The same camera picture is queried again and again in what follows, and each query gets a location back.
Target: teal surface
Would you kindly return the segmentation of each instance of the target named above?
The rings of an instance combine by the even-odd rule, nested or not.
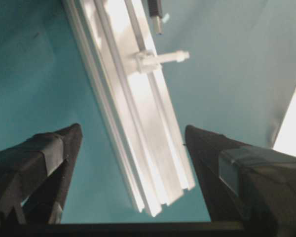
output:
[[[64,223],[208,221],[199,187],[156,218],[132,207],[67,21],[55,0],[0,0],[0,150],[78,122]]]
[[[181,131],[187,124],[272,147],[296,86],[296,0],[162,0],[158,53]]]

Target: black bar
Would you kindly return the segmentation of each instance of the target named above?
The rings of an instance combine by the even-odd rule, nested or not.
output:
[[[10,236],[185,236],[246,237],[241,222],[140,223],[140,224],[64,224],[19,225],[11,227]]]

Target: white panel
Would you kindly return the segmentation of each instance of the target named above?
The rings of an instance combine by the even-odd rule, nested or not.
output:
[[[155,52],[143,6],[64,3],[133,202],[155,216],[195,182],[162,71],[138,72],[135,55]]]

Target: white plastic fitting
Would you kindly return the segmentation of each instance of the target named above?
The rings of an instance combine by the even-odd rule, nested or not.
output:
[[[152,64],[158,64],[158,63],[168,63],[168,62],[173,62],[177,61],[183,62],[185,59],[189,58],[189,52],[184,52],[184,51],[177,51],[174,53],[166,53],[166,54],[161,54],[157,55],[154,57],[145,57],[142,60],[143,65],[152,65]]]
[[[161,63],[183,62],[189,58],[189,52],[176,51],[174,53],[166,53],[154,56],[152,51],[142,51],[136,55],[138,69],[140,73],[149,73],[161,68]]]

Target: teal wall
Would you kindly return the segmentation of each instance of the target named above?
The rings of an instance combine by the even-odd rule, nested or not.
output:
[[[296,0],[163,0],[159,53],[187,124],[270,147],[296,85]],[[0,0],[0,150],[78,122],[83,143],[65,223],[208,221],[199,186],[156,218],[134,211],[58,0]]]
[[[173,105],[187,124],[272,147],[296,86],[296,0],[162,0],[155,36]]]
[[[68,24],[55,0],[0,0],[0,150],[78,122],[64,223],[208,221],[199,187],[156,218],[132,207]]]

